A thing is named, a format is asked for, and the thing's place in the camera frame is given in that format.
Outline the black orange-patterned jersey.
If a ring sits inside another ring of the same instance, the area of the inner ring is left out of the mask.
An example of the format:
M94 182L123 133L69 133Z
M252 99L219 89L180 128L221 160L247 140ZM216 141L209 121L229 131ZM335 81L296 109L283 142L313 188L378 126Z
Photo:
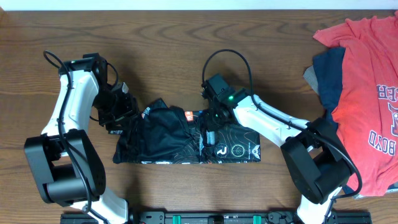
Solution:
M122 131L115 164L223 164L260 162L258 132L239 124L216 131L207 127L207 110L185 111L155 100Z

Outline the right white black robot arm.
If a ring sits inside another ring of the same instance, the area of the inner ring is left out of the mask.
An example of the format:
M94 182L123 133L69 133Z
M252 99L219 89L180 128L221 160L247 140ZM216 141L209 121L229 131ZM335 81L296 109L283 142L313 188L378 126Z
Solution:
M359 170L323 118L313 122L287 115L249 90L203 89L215 125L240 124L280 147L290 176L302 194L297 215L303 223L326 223L342 186Z

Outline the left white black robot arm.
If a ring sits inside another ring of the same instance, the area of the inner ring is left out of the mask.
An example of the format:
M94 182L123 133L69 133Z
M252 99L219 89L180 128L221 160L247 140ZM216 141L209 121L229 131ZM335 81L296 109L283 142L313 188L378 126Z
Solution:
M24 144L42 200L76 210L62 214L61 223L132 223L128 201L106 185L88 126L96 108L96 122L109 133L121 134L139 116L136 99L125 83L108 82L113 65L98 53L69 61L49 50L43 55L58 70L60 92L41 134Z

